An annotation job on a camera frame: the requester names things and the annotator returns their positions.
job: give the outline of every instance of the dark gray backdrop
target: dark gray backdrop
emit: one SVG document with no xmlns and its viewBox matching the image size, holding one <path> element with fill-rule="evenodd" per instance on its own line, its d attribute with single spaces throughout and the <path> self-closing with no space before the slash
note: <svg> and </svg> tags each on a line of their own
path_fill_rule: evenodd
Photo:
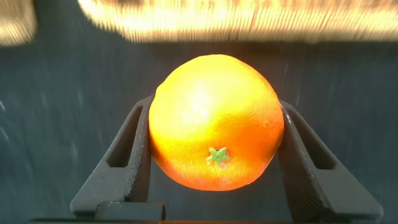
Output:
<svg viewBox="0 0 398 224">
<path fill-rule="evenodd" d="M 178 65 L 218 53 L 259 70 L 382 203 L 384 221 L 398 220 L 397 43 L 132 44 L 91 25 L 76 0 L 36 8 L 34 42 L 0 49 L 0 223 L 71 217 L 135 102 Z M 214 217 L 175 206 L 172 218 Z"/>
</svg>

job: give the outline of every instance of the wooden block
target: wooden block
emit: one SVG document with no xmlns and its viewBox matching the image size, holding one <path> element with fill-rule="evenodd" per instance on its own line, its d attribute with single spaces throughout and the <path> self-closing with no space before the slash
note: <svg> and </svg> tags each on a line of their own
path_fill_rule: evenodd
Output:
<svg viewBox="0 0 398 224">
<path fill-rule="evenodd" d="M 397 40 L 397 0 L 79 0 L 134 42 Z"/>
<path fill-rule="evenodd" d="M 0 0 L 0 46 L 29 42 L 36 28 L 33 0 Z"/>
</svg>

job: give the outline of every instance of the orange fruit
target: orange fruit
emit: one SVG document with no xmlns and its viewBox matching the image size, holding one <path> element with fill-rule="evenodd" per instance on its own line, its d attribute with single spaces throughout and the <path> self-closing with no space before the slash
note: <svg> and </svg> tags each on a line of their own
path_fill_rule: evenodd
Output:
<svg viewBox="0 0 398 224">
<path fill-rule="evenodd" d="M 227 55 L 179 66 L 157 88 L 149 110 L 154 160 L 171 179 L 198 190 L 254 182 L 283 132 L 282 109 L 270 84 Z"/>
</svg>

